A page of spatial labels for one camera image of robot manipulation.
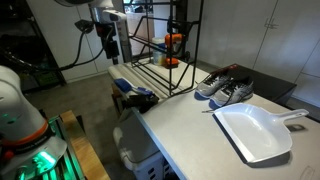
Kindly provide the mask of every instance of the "wooden board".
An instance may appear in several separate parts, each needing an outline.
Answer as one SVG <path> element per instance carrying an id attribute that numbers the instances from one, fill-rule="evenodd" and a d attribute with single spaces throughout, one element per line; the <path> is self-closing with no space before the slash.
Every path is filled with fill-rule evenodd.
<path id="1" fill-rule="evenodd" d="M 60 115 L 81 169 L 88 180 L 110 179 L 72 111 Z"/>

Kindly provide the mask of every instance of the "sneaker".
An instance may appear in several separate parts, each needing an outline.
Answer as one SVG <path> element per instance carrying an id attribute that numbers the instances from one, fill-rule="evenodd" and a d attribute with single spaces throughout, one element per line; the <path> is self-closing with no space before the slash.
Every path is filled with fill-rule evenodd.
<path id="1" fill-rule="evenodd" d="M 246 77 L 227 82 L 210 98 L 210 101 L 221 107 L 250 99 L 252 96 L 253 80 L 251 77 Z"/>
<path id="2" fill-rule="evenodd" d="M 204 98 L 210 98 L 231 78 L 226 75 L 227 71 L 212 73 L 198 84 L 196 92 Z"/>

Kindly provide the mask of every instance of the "white table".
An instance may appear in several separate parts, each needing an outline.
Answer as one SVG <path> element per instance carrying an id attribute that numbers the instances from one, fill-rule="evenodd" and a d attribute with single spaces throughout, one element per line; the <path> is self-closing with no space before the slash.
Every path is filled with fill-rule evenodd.
<path id="1" fill-rule="evenodd" d="M 174 73 L 185 64 L 180 63 Z M 150 65 L 160 74 L 168 70 Z M 267 168 L 252 168 L 244 164 L 227 140 L 209 110 L 208 101 L 194 99 L 194 92 L 166 98 L 163 90 L 130 64 L 109 68 L 113 78 L 125 77 L 135 85 L 152 89 L 161 102 L 145 114 L 133 111 L 180 179 L 319 179 L 320 124 L 308 118 L 298 118 L 285 124 L 300 124 L 307 130 L 291 133 L 293 146 L 289 163 Z M 208 74 L 197 70 L 196 81 Z M 189 84 L 185 79 L 182 85 Z M 272 113 L 288 109 L 254 95 L 245 103 L 260 106 Z"/>

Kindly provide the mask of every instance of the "dustpan handle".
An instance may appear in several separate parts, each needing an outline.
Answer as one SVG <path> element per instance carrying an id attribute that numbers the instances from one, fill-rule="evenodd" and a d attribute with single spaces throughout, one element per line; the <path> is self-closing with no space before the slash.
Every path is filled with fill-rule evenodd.
<path id="1" fill-rule="evenodd" d="M 289 119 L 295 119 L 295 118 L 299 118 L 299 117 L 303 117 L 306 116 L 307 114 L 309 114 L 309 112 L 305 109 L 297 109 L 294 111 L 289 111 L 289 112 L 285 112 L 285 113 L 281 113 L 281 114 L 276 114 L 276 119 L 278 121 L 286 121 Z"/>

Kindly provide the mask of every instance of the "white dustpan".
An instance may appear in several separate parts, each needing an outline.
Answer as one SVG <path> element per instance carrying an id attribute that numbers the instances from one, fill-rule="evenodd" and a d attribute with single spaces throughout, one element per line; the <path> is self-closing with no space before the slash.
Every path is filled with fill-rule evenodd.
<path id="1" fill-rule="evenodd" d="M 290 151 L 290 131 L 285 120 L 306 116 L 304 109 L 272 114 L 260 107 L 237 103 L 214 111 L 217 120 L 249 163 L 263 161 Z"/>

